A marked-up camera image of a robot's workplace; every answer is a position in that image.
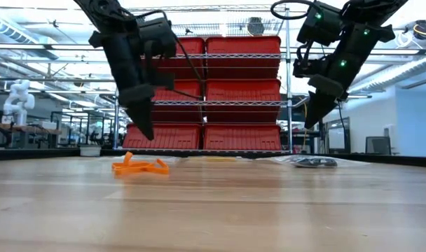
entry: cable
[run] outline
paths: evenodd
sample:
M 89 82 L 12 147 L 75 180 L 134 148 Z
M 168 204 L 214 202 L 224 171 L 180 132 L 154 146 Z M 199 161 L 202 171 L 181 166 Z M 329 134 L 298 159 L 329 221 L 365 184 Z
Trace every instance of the cable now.
M 342 128 L 344 130 L 344 145 L 345 145 L 345 143 L 347 142 L 347 132 L 345 131 L 344 119 L 342 119 L 342 109 L 341 109 L 340 101 L 338 101 L 338 106 L 339 106 L 339 118 L 341 119 Z
M 417 32 L 418 34 L 426 35 L 426 32 L 423 32 L 423 31 L 419 31 L 419 30 L 417 30 L 417 27 L 419 27 L 419 26 L 420 26 L 420 25 L 418 25 L 418 24 L 414 25 L 413 30 L 414 30 L 415 32 Z
M 177 94 L 180 94 L 180 95 L 185 95 L 187 97 L 194 98 L 194 99 L 202 99 L 202 97 L 200 97 L 198 95 L 192 95 L 192 94 L 189 94 L 189 93 L 186 93 L 186 92 L 183 92 L 183 91 L 179 91 L 179 90 L 171 90 L 171 91 L 173 91 Z
M 310 12 L 310 9 L 311 8 L 314 8 L 314 9 L 316 9 L 316 11 L 318 12 L 318 13 L 320 13 L 320 14 L 322 14 L 322 10 L 318 7 L 318 6 L 316 6 L 314 3 L 316 2 L 316 0 L 314 0 L 313 2 L 311 2 L 311 1 L 307 1 L 307 0 L 281 0 L 281 1 L 278 1 L 278 2 L 275 2 L 271 7 L 270 7 L 270 12 L 272 13 L 272 15 L 274 15 L 276 18 L 279 18 L 279 19 L 281 19 L 281 20 L 299 20 L 299 19 L 302 19 L 302 18 L 305 18 L 307 15 L 308 15 L 308 13 Z M 306 5 L 308 5 L 309 6 L 309 8 L 308 8 L 308 10 L 306 11 L 306 13 L 305 14 L 302 14 L 302 15 L 298 15 L 298 16 L 294 16 L 294 17 L 287 17 L 287 16 L 283 16 L 283 15 L 280 15 L 280 14 L 278 14 L 278 13 L 276 13 L 275 12 L 275 7 L 277 7 L 278 5 L 280 5 L 280 4 L 306 4 Z
M 136 16 L 135 16 L 135 18 L 136 18 L 136 19 L 140 19 L 140 18 L 144 18 L 144 17 L 146 17 L 146 16 L 153 15 L 153 14 L 156 14 L 156 13 L 162 13 L 162 14 L 163 14 L 163 17 L 164 17 L 166 20 L 168 20 L 168 17 L 166 16 L 166 12 L 165 12 L 165 11 L 163 11 L 163 10 L 153 10 L 153 11 L 148 12 L 148 13 L 145 13 L 145 14 L 136 15 Z
M 305 118 L 308 116 L 308 107 L 306 106 L 306 103 L 303 104 L 305 106 Z M 303 145 L 302 145 L 302 151 L 305 149 L 306 145 L 306 133 L 308 132 L 308 129 L 305 129 L 305 134 L 303 136 Z
M 173 35 L 174 35 L 174 38 L 175 38 L 176 42 L 179 44 L 180 48 L 182 49 L 182 52 L 184 52 L 186 61 L 190 65 L 190 68 L 194 71 L 194 74 L 196 75 L 196 78 L 198 79 L 199 85 L 202 87 L 204 85 L 204 83 L 203 83 L 202 78 L 200 77 L 200 75 L 198 73 L 198 70 L 196 70 L 196 68 L 194 67 L 193 62 L 191 61 L 188 53 L 186 52 L 184 45 L 182 45 L 182 43 L 180 42 L 179 38 L 177 38 L 176 34 L 173 34 Z M 176 92 L 176 93 L 178 93 L 178 94 L 186 95 L 188 97 L 192 97 L 192 98 L 199 99 L 199 100 L 201 100 L 203 98 L 201 96 L 193 96 L 191 94 L 187 94 L 185 92 L 178 91 L 178 90 L 173 90 L 173 91 Z

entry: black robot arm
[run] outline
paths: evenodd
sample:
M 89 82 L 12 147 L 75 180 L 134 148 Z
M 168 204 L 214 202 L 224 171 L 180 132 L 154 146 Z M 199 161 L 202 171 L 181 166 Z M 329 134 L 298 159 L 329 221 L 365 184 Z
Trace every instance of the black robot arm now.
M 348 98 L 347 89 L 359 73 L 363 63 L 377 42 L 395 39 L 392 25 L 381 27 L 407 0 L 350 0 L 342 9 L 320 1 L 287 0 L 274 3 L 274 16 L 285 20 L 306 18 L 297 41 L 303 43 L 294 60 L 293 75 L 310 78 L 308 84 L 316 88 L 310 92 L 305 128 L 311 128 L 336 107 L 336 101 Z M 275 13 L 279 4 L 308 4 L 308 12 L 298 17 L 284 17 Z M 340 41 L 336 50 L 320 59 L 308 59 L 313 43 L 329 46 Z
M 118 87 L 118 101 L 134 124 L 150 140 L 153 139 L 151 101 L 154 87 L 174 89 L 171 74 L 157 74 L 152 58 L 176 55 L 179 42 L 171 30 L 171 22 L 161 10 L 139 16 L 121 7 L 117 0 L 74 0 L 98 31 L 93 32 L 90 44 L 103 47 Z M 148 15 L 163 17 L 145 22 Z

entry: wooden table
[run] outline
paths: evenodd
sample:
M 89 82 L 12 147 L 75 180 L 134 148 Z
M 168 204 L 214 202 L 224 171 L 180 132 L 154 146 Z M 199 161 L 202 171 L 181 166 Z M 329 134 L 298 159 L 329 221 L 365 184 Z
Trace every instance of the wooden table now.
M 0 251 L 426 251 L 426 168 L 113 161 L 0 162 Z

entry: white wall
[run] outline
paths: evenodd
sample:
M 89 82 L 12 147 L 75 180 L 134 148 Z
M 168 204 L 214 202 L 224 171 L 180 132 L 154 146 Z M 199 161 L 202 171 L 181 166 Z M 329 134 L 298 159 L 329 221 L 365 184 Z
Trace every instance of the white wall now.
M 396 103 L 401 154 L 426 157 L 426 92 L 397 89 Z
M 3 104 L 8 96 L 0 95 L 0 110 L 3 110 Z M 34 109 L 28 110 L 29 116 L 37 116 L 50 120 L 51 111 L 62 111 L 62 105 L 51 99 L 39 99 L 36 96 L 36 104 Z
M 342 117 L 350 118 L 350 142 L 352 153 L 366 151 L 366 137 L 384 136 L 384 128 L 394 125 L 390 132 L 392 152 L 398 152 L 397 147 L 397 113 L 395 88 L 388 88 L 384 93 L 372 94 L 371 99 L 354 99 L 344 104 Z M 339 111 L 334 110 L 324 117 L 324 123 L 338 120 Z

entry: ceiling duct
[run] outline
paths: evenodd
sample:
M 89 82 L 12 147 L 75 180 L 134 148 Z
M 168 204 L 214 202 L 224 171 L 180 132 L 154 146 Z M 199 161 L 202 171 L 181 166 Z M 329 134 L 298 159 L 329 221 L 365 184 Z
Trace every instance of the ceiling duct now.
M 370 80 L 362 80 L 349 90 L 350 94 L 373 92 L 395 85 L 407 78 L 426 72 L 426 57 L 399 66 L 393 66 L 374 74 Z
M 34 38 L 26 35 L 26 33 L 24 33 L 23 31 L 20 31 L 19 29 L 15 28 L 13 25 L 7 23 L 1 18 L 0 18 L 0 34 L 3 34 L 10 39 L 13 39 L 14 41 L 17 41 L 18 43 L 23 43 L 23 44 L 37 43 L 36 41 L 34 41 Z M 31 55 L 31 56 L 45 57 L 50 60 L 56 60 L 59 58 L 57 55 L 54 55 L 45 49 L 28 50 L 27 53 L 28 55 Z

